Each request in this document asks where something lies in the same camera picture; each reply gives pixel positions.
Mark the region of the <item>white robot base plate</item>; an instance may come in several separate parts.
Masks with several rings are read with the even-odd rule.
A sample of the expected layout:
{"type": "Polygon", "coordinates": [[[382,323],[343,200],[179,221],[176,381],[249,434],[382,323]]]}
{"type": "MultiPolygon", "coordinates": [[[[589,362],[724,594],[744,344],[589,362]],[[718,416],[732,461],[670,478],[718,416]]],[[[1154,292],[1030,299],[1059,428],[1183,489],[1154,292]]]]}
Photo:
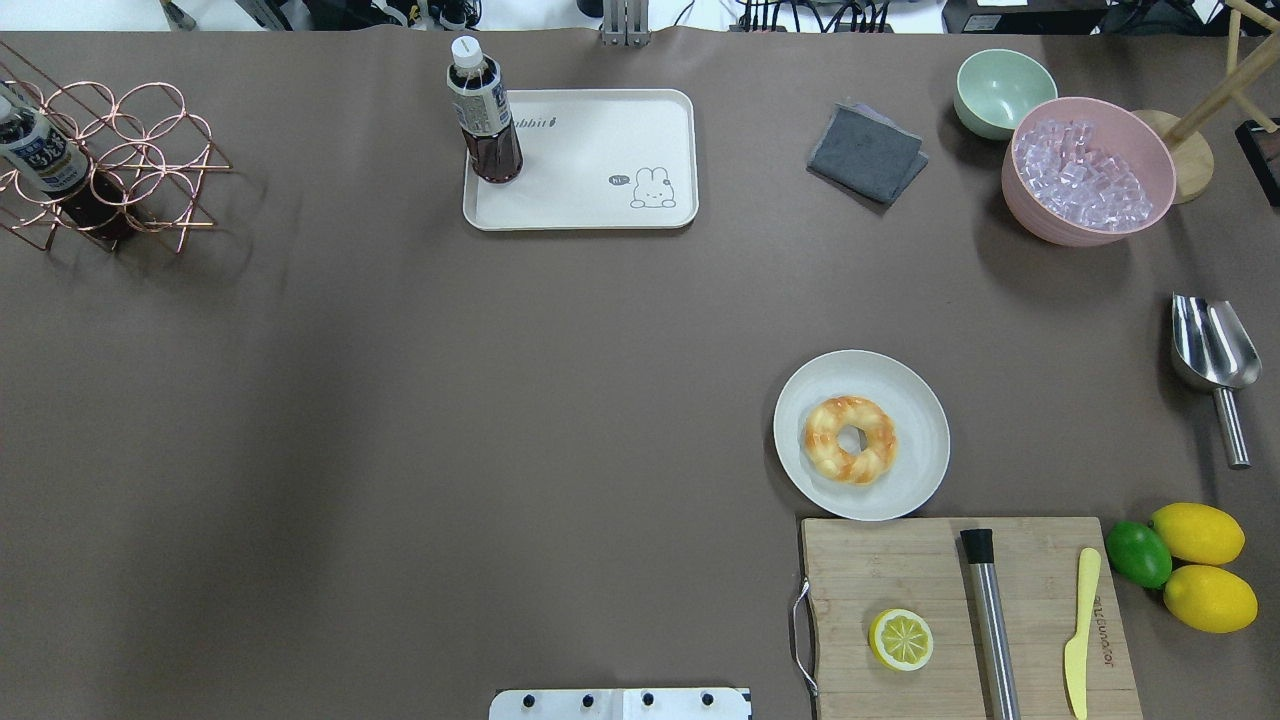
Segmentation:
{"type": "Polygon", "coordinates": [[[749,691],[732,687],[508,689],[489,719],[751,719],[749,691]]]}

